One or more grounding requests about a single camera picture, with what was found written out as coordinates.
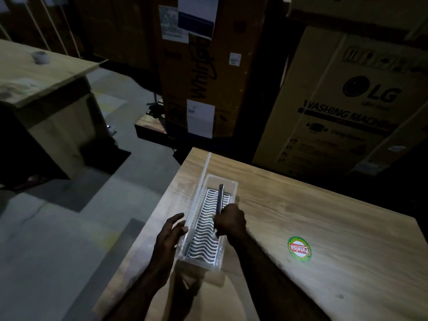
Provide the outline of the wooden pallet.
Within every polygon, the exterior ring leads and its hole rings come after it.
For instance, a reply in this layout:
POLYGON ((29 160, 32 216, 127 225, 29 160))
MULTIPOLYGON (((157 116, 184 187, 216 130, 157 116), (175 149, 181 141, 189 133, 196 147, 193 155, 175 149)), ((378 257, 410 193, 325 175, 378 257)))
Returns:
POLYGON ((134 127, 139 139, 163 146, 169 146, 170 139, 161 119, 144 114, 134 124, 134 127))

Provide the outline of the person's right forearm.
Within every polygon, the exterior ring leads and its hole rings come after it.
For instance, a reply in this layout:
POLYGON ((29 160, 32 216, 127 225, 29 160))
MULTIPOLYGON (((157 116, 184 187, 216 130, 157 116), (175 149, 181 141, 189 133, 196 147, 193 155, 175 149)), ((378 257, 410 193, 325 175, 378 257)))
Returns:
POLYGON ((227 234, 260 321, 331 321, 247 231, 227 234))

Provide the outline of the person's left hand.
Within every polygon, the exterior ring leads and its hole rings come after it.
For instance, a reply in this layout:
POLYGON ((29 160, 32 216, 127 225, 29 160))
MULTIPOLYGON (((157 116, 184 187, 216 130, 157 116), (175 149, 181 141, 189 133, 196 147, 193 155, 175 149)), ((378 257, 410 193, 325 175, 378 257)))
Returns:
POLYGON ((171 274, 175 252, 180 238, 174 238, 174 227, 185 226, 184 213, 168 218, 159 232, 147 273, 159 287, 163 287, 171 274))

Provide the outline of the white wavy rack insert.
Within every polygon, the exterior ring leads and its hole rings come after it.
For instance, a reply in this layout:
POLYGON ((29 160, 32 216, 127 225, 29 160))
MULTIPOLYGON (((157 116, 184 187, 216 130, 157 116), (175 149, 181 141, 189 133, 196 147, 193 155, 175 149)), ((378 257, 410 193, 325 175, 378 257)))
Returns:
POLYGON ((216 236, 214 216, 217 214, 219 190, 205 188, 200 212, 190 237, 185 257, 214 266, 220 252, 220 239, 216 236))

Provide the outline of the clear plastic container with lid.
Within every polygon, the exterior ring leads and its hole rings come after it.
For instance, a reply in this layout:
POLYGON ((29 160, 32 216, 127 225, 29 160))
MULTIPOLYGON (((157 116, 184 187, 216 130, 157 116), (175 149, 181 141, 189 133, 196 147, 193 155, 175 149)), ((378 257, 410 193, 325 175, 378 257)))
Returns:
POLYGON ((187 248, 188 244, 190 243, 190 237, 194 231, 196 215, 200 212, 200 209, 201 209, 204 189, 205 188, 218 189, 219 185, 221 183, 223 183, 224 184, 223 208, 225 206, 227 206, 228 204, 235 202, 236 193, 237 193, 237 189, 238 189, 238 182, 232 181, 230 179, 226 179, 223 177, 219 177, 219 176, 216 176, 213 174, 209 174, 207 172, 207 169, 208 169, 208 166, 210 163, 210 159, 211 159, 211 153, 209 152, 207 155, 206 162, 204 164, 202 173, 201 173, 199 183, 198 183, 196 191, 195 191, 195 195, 193 197, 193 202, 190 206, 189 214, 186 217, 185 226, 188 227, 188 232, 180 238, 180 240, 178 242, 175 257, 178 260, 183 261, 185 263, 189 263, 189 264, 198 266, 198 267, 206 269, 206 270, 216 270, 217 271, 217 270, 220 270, 222 267, 222 260, 223 260, 223 256, 224 256, 225 242, 226 242, 225 236, 221 236, 219 238, 220 239, 220 252, 219 252, 219 256, 218 256, 217 261, 216 261, 214 266, 185 257, 186 248, 187 248))

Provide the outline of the plain brown cardboard box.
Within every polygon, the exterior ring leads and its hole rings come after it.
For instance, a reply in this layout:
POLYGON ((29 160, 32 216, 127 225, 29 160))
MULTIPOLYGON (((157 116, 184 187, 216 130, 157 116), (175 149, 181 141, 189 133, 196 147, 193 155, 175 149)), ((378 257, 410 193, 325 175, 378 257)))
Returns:
POLYGON ((428 43, 428 0, 291 0, 287 16, 378 40, 428 43))

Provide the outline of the grey printed paper label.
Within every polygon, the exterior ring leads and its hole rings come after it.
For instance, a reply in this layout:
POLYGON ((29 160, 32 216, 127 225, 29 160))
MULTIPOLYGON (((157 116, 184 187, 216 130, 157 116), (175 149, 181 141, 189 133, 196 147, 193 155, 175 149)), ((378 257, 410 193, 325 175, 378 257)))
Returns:
POLYGON ((159 5, 161 35, 164 40, 189 43, 188 31, 178 27, 179 10, 176 7, 159 5))

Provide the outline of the round green red sticker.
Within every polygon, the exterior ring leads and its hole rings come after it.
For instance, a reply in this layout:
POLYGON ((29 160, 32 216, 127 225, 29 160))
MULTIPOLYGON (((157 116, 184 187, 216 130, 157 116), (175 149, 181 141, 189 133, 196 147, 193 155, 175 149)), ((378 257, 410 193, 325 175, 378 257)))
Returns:
POLYGON ((288 240, 288 250, 299 261, 310 260, 313 256, 309 243, 302 237, 290 237, 288 240))

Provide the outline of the reddish sandal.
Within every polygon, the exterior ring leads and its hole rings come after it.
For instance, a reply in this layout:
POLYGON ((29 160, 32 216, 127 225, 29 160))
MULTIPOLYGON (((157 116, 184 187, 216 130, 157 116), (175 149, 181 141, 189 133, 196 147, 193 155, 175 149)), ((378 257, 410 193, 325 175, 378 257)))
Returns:
POLYGON ((25 190, 37 187, 43 183, 49 181, 49 178, 40 175, 30 176, 26 182, 13 186, 10 190, 16 193, 23 192, 25 190))

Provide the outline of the light wooden table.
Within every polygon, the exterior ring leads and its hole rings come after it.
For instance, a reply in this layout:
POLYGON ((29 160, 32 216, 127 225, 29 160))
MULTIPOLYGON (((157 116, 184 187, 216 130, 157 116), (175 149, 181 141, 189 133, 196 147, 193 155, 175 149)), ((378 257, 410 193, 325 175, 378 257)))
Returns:
POLYGON ((72 179, 84 167, 113 175, 130 156, 120 150, 87 75, 96 62, 0 39, 0 185, 40 175, 72 179))

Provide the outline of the person's left forearm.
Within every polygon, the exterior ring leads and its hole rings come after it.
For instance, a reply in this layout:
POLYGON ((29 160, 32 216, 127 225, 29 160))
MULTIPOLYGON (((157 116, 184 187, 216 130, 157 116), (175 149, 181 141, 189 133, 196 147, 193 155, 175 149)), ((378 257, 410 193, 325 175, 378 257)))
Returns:
POLYGON ((171 269, 146 269, 102 321, 145 321, 155 294, 170 274, 171 269))

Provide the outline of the tall brown cardboard box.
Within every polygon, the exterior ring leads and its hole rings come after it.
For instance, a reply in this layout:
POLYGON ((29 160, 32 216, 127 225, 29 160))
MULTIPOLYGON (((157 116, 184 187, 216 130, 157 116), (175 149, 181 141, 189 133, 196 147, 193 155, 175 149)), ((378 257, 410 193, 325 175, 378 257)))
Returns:
POLYGON ((231 138, 243 105, 268 0, 219 0, 211 40, 189 34, 189 43, 162 38, 159 5, 152 0, 153 27, 162 87, 165 129, 170 137, 205 137, 187 131, 187 100, 215 106, 213 138, 231 138), (239 67, 230 53, 242 54, 239 67))

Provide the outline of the blue and white paper label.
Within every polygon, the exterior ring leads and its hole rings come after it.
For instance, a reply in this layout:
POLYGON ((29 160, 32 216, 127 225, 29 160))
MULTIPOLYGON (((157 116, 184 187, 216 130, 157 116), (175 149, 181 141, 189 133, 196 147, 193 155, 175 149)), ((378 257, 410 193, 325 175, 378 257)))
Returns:
POLYGON ((219 0, 178 0, 178 27, 211 40, 219 0))

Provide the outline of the large printed cardboard appliance box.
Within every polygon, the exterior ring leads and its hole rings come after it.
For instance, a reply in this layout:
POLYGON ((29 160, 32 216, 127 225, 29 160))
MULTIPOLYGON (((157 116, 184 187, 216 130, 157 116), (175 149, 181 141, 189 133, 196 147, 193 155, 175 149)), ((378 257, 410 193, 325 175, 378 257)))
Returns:
POLYGON ((307 26, 252 163, 301 180, 376 176, 428 139, 428 50, 307 26))

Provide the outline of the person's right hand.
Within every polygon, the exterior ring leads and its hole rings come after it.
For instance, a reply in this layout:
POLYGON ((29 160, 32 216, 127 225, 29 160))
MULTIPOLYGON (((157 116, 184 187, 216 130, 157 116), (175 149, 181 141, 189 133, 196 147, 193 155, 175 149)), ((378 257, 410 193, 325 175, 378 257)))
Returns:
POLYGON ((247 222, 243 210, 238 205, 232 203, 225 206, 222 212, 229 213, 229 235, 227 238, 233 242, 246 237, 247 222))

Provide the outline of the large white paper label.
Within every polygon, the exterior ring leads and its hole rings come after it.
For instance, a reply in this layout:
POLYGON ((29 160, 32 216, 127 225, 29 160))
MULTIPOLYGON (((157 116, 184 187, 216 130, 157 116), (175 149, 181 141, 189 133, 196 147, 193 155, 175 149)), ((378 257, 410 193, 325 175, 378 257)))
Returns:
POLYGON ((213 138, 215 106, 187 100, 187 131, 190 134, 213 138))

